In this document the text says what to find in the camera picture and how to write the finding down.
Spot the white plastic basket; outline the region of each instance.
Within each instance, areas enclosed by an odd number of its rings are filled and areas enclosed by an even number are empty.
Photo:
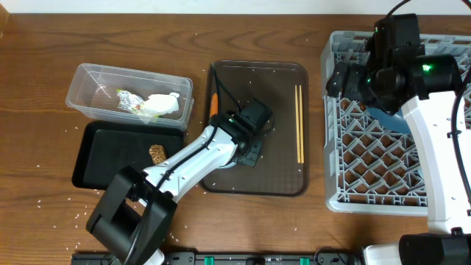
[[[335,63],[365,64],[372,32],[336,31],[321,54],[325,109],[325,201],[335,212],[427,216],[427,197],[414,139],[379,125],[364,106],[327,96]],[[471,64],[471,37],[420,35],[426,54],[451,54],[464,78]],[[464,95],[471,128],[471,88]]]

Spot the white wall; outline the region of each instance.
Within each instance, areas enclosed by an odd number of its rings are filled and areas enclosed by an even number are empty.
[[[10,13],[386,14],[400,0],[0,0]],[[397,13],[471,15],[460,0],[413,0]]]

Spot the wood grain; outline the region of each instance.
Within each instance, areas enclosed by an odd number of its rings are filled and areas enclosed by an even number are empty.
[[[3,36],[3,30],[7,25],[10,13],[0,4],[0,39]]]
[[[332,31],[371,31],[379,18],[11,15],[0,40],[0,264],[67,264],[75,251],[104,250],[84,228],[101,192],[71,184],[83,129],[91,121],[65,105],[80,63],[191,78],[195,105],[188,141],[202,131],[203,70],[211,62],[288,61],[309,73],[305,115],[311,133],[305,137],[311,144],[306,161],[311,184],[306,194],[230,196],[203,194],[195,187],[180,201],[172,223],[179,241],[167,238],[164,249],[314,253],[323,246],[354,250],[426,232],[426,218],[333,213],[325,206],[319,56]],[[469,17],[423,16],[419,21],[424,33],[471,32]]]

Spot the pair of chopsticks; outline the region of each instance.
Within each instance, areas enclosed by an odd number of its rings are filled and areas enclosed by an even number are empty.
[[[297,162],[304,163],[304,133],[302,129],[302,88],[300,85],[299,104],[297,85],[294,86],[294,102],[296,104],[296,142],[297,142]]]

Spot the wooden chopstick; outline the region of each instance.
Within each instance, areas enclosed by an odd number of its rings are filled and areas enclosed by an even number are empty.
[[[297,145],[297,162],[301,163],[301,150],[300,150],[300,115],[299,106],[297,103],[297,85],[294,86],[294,103],[296,105],[296,145]]]
[[[304,163],[304,133],[302,130],[302,88],[300,85],[300,146],[301,146],[301,163]]]

